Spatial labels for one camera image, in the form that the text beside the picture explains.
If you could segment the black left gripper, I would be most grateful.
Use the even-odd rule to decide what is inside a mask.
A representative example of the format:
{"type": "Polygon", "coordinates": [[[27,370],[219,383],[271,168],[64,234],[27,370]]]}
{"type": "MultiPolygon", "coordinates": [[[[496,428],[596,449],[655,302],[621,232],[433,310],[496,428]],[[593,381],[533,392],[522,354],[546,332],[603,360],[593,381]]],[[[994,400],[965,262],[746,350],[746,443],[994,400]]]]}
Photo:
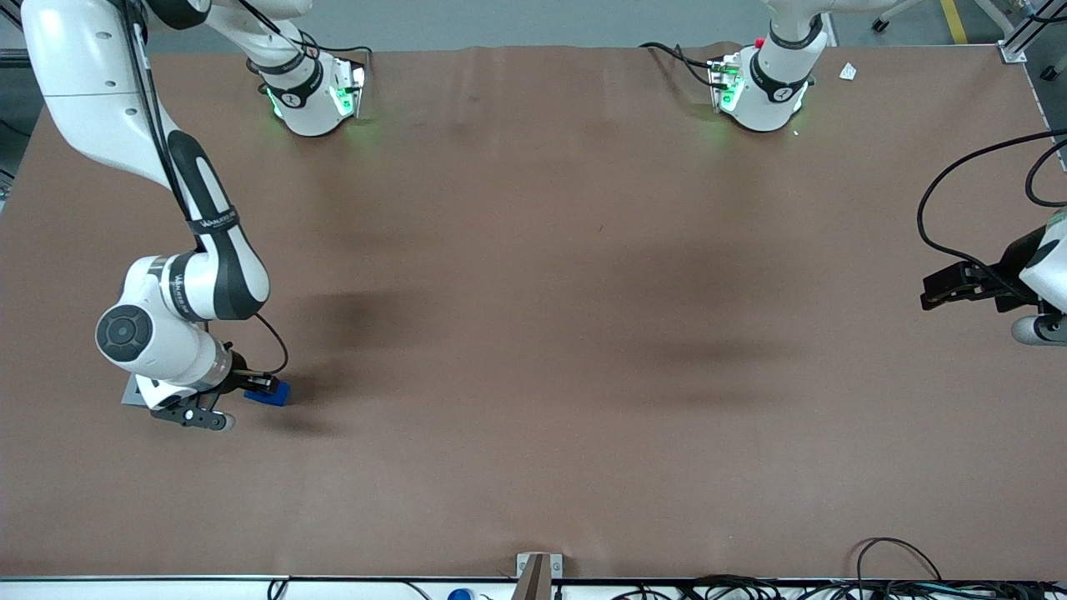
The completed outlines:
{"type": "Polygon", "coordinates": [[[930,277],[923,277],[923,289],[919,295],[919,304],[923,311],[931,311],[949,303],[975,303],[986,299],[997,298],[997,312],[1008,313],[1026,305],[1038,305],[1040,300],[1024,282],[1020,273],[1030,259],[1036,254],[1044,227],[1033,228],[1029,234],[1014,240],[1001,258],[997,262],[1000,277],[1009,284],[1010,290],[999,293],[999,282],[990,277],[989,270],[975,262],[959,260],[942,268],[930,277]]]}

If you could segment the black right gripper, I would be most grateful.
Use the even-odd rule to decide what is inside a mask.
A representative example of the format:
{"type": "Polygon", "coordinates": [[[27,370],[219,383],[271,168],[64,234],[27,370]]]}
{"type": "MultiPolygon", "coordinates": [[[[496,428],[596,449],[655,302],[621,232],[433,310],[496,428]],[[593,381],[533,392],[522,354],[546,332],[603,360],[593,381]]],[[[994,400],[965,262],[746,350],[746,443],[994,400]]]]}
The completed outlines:
{"type": "Polygon", "coordinates": [[[278,379],[274,375],[251,375],[248,373],[245,358],[239,352],[229,350],[229,369],[225,376],[225,394],[233,391],[243,398],[250,398],[251,393],[276,393],[278,379]]]}

